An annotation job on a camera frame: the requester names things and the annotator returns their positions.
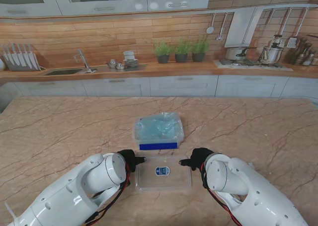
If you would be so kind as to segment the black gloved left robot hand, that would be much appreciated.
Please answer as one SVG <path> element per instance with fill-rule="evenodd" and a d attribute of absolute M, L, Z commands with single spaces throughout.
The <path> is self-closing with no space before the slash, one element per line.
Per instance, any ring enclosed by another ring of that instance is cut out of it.
<path fill-rule="evenodd" d="M 132 149 L 126 149 L 126 150 L 121 150 L 117 152 L 120 154 L 126 163 L 126 171 L 128 173 L 135 172 L 136 166 L 144 163 L 146 161 L 146 158 L 143 156 L 136 156 L 135 152 Z"/>

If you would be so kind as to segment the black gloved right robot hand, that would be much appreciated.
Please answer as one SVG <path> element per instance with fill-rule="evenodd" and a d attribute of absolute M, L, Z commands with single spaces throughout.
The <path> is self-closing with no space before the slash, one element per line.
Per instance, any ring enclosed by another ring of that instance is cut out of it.
<path fill-rule="evenodd" d="M 195 148 L 190 158 L 180 160 L 179 164 L 181 166 L 188 166 L 192 171 L 195 171 L 196 169 L 200 169 L 207 157 L 213 153 L 212 150 L 207 148 Z"/>

